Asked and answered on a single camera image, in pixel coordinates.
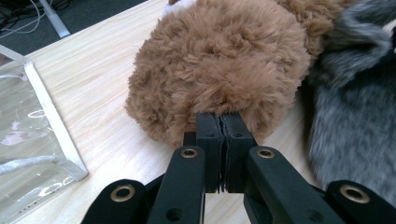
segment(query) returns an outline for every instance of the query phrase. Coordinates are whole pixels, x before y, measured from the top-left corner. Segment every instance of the light wood surface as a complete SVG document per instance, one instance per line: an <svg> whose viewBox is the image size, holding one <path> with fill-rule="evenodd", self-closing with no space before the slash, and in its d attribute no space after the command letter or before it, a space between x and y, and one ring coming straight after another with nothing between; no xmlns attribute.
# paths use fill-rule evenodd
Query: light wood surface
<svg viewBox="0 0 396 224"><path fill-rule="evenodd" d="M90 174L20 223L79 223L99 192L123 178L147 184L167 168L173 149L150 140L127 116L134 56L155 28L166 0L148 0L27 55L35 63ZM304 108L298 98L266 140L314 183L304 148ZM249 223L242 195L207 194L205 223Z"/></svg>

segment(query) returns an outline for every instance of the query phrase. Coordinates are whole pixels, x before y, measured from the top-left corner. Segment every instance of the cable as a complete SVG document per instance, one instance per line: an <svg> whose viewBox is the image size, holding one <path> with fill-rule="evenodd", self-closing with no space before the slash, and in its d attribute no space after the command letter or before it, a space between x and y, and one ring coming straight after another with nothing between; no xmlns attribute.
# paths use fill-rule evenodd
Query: cable
<svg viewBox="0 0 396 224"><path fill-rule="evenodd" d="M33 4L33 6L35 7L35 11L37 12L37 19L34 20L34 21L31 21L31 22L29 22L29 23L23 25L22 27L20 27L20 28L18 28L18 29L15 29L15 30L2 29L1 31L10 31L10 33L8 33L8 34L6 34L6 35L0 36L0 39L6 37L6 36L8 36L8 35L12 35L12 34L14 34L14 33L16 33L16 34L21 34L21 35L30 34L30 33L32 33L35 29L37 29L38 24L40 23L41 18L43 18L43 16L45 15L45 12L44 12L43 14L41 14L41 13L40 13L40 10L38 10L38 7L37 7L37 5L35 4L35 2L34 2L33 0L30 0L30 2L31 2L31 3ZM35 27L34 27L32 30L30 30L30 31L25 31L25 32L19 32L19 30L21 30L21 29L23 29L23 28L25 28L25 27L27 27L27 26L33 24L34 22L36 22L36 24L35 24Z"/></svg>

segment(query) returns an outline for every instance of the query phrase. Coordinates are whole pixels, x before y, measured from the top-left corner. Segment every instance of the brown plush toy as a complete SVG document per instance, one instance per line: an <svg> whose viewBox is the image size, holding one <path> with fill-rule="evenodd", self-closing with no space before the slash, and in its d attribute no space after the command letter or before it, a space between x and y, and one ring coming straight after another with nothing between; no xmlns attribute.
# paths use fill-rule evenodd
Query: brown plush toy
<svg viewBox="0 0 396 224"><path fill-rule="evenodd" d="M260 143L351 0L170 1L129 78L128 114L172 147L197 113L239 112Z"/></svg>

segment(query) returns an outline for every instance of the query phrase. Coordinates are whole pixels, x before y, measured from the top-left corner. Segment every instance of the plastic zipper pouch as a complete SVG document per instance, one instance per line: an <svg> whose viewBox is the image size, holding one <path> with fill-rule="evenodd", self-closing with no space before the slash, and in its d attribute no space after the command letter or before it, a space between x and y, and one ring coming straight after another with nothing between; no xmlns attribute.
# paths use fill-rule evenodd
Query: plastic zipper pouch
<svg viewBox="0 0 396 224"><path fill-rule="evenodd" d="M0 223L87 174L34 64L0 46Z"/></svg>

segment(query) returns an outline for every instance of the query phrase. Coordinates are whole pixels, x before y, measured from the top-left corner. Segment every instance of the gray fur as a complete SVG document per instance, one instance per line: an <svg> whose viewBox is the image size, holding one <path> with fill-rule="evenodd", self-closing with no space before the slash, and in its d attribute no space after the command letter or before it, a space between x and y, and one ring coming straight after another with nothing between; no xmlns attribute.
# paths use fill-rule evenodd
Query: gray fur
<svg viewBox="0 0 396 224"><path fill-rule="evenodd" d="M310 81L339 88L357 72L378 63L390 48L382 26L396 19L396 0L362 0L334 22L329 46L321 55Z"/></svg>
<svg viewBox="0 0 396 224"><path fill-rule="evenodd" d="M381 28L392 19L396 0L363 0L335 24L308 76L316 91L309 156L322 187L352 180L396 206L396 54Z"/></svg>

